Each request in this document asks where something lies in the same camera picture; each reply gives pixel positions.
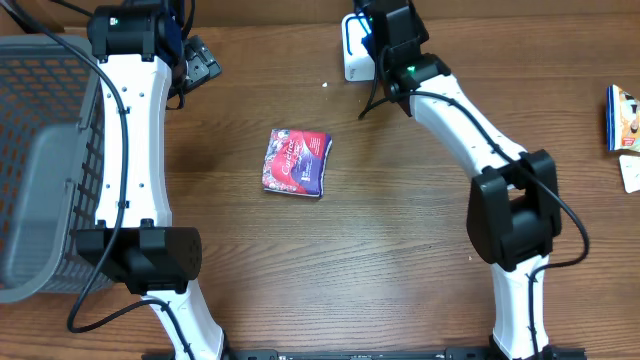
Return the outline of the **yellow blue snack bag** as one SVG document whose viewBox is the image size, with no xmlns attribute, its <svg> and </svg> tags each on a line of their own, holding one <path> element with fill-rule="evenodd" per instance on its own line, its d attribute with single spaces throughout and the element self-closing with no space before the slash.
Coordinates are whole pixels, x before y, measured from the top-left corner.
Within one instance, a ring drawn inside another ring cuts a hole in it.
<svg viewBox="0 0 640 360">
<path fill-rule="evenodd" d="M 606 96 L 608 150 L 639 152 L 639 99 L 617 85 L 609 86 Z"/>
</svg>

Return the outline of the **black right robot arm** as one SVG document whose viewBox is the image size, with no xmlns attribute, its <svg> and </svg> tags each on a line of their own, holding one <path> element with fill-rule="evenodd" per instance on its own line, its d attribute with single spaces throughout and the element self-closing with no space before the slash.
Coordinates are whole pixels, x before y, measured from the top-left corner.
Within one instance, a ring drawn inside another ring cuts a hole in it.
<svg viewBox="0 0 640 360">
<path fill-rule="evenodd" d="M 491 268 L 494 356 L 551 358 L 543 282 L 562 228 L 553 159 L 502 134 L 466 97 L 450 67 L 422 50 L 429 34 L 412 2 L 357 1 L 354 8 L 386 100 L 436 136 L 470 179 L 466 228 Z"/>
</svg>

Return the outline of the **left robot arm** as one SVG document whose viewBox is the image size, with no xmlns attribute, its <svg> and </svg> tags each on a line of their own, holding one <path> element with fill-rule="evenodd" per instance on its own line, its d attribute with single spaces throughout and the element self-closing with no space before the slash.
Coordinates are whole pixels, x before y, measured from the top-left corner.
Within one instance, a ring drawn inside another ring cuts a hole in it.
<svg viewBox="0 0 640 360">
<path fill-rule="evenodd" d="M 167 102 L 219 72 L 190 36 L 195 4 L 125 1 L 95 9 L 87 26 L 101 80 L 104 160 L 96 225 L 77 235 L 79 255 L 140 296 L 164 326 L 172 359 L 222 359 L 224 330 L 213 320 L 197 277 L 201 237 L 176 227 L 165 184 Z"/>
</svg>

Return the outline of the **pink purple sanitary pad pack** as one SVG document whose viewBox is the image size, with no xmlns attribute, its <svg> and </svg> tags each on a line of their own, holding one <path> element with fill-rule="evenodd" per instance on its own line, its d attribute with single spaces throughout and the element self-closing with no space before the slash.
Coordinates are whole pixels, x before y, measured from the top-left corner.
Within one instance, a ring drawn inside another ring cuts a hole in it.
<svg viewBox="0 0 640 360">
<path fill-rule="evenodd" d="M 266 191 L 321 198 L 326 161 L 332 146 L 328 133 L 273 129 L 264 157 Z"/>
</svg>

